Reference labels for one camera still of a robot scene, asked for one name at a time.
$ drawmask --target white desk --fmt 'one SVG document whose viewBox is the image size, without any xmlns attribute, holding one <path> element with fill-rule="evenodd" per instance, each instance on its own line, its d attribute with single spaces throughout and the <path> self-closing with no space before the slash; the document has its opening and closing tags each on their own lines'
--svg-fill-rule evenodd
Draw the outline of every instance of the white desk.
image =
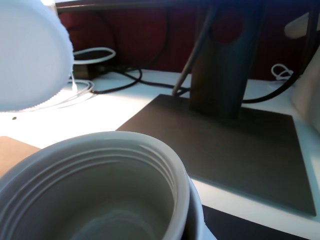
<svg viewBox="0 0 320 240">
<path fill-rule="evenodd" d="M 144 71 L 147 81 L 174 84 L 179 73 Z M 96 88 L 113 88 L 130 80 L 109 74 L 97 80 Z M 190 76 L 184 86 L 190 85 Z M 268 82 L 250 80 L 245 98 L 264 96 L 272 89 Z M 159 94 L 171 94 L 170 89 L 137 84 L 129 89 L 98 95 L 80 104 L 53 111 L 0 114 L 0 136 L 9 136 L 38 148 L 89 133 L 114 131 L 140 111 Z M 272 205 L 195 181 L 202 204 L 219 211 L 286 233 L 320 240 L 320 134 L 297 114 L 290 102 L 289 91 L 263 103 L 248 104 L 250 108 L 290 114 L 294 118 L 304 162 L 309 176 L 317 217 L 299 216 Z"/>
</svg>

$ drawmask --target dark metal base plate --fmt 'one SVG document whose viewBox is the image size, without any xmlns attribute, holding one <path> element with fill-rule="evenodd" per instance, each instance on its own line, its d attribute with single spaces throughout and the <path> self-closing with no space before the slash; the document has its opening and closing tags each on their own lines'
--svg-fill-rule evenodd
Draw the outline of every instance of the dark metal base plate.
<svg viewBox="0 0 320 240">
<path fill-rule="evenodd" d="M 316 215 L 290 115 L 242 108 L 237 121 L 222 121 L 190 111 L 188 101 L 159 95 L 118 131 L 165 142 L 195 179 Z"/>
</svg>

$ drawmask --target red wall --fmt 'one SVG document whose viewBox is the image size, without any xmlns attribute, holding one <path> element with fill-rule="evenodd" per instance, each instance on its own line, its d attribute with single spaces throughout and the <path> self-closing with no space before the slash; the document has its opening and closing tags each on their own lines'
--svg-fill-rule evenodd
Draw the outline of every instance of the red wall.
<svg viewBox="0 0 320 240">
<path fill-rule="evenodd" d="M 250 78 L 274 80 L 270 69 L 285 64 L 295 70 L 301 57 L 305 38 L 288 39 L 285 25 L 308 12 L 305 5 L 269 4 L 265 24 L 256 52 Z M 165 35 L 165 9 L 143 8 L 100 11 L 100 14 L 71 12 L 60 14 L 76 50 L 109 47 L 117 52 L 113 64 L 143 65 L 161 48 Z M 237 27 L 232 18 L 224 19 L 226 34 Z M 195 7 L 170 9 L 169 45 L 151 69 L 181 72 L 195 42 Z"/>
</svg>

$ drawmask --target cardboard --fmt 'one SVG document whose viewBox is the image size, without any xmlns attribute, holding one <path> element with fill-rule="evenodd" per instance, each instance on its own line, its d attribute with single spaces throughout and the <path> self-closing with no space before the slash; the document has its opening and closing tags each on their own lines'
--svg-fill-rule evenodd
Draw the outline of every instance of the cardboard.
<svg viewBox="0 0 320 240">
<path fill-rule="evenodd" d="M 7 136 L 0 136 L 0 177 L 17 163 L 39 151 L 40 148 Z"/>
</svg>

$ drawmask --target monitor stand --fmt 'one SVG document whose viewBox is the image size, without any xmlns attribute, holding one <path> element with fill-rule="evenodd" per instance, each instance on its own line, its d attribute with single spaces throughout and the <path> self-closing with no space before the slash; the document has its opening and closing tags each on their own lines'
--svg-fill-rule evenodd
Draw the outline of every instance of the monitor stand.
<svg viewBox="0 0 320 240">
<path fill-rule="evenodd" d="M 190 99 L 159 95 L 118 130 L 165 142 L 192 178 L 315 216 L 293 118 L 241 108 L 263 10 L 262 3 L 220 4 L 204 19 L 199 9 L 201 31 L 178 81 L 192 66 Z M 221 32 L 210 28 L 230 11 L 239 13 L 242 32 L 221 42 Z"/>
<path fill-rule="evenodd" d="M 290 115 L 241 108 L 238 120 L 189 110 L 189 100 L 159 95 L 118 131 L 169 145 L 197 180 L 315 216 Z"/>
</svg>

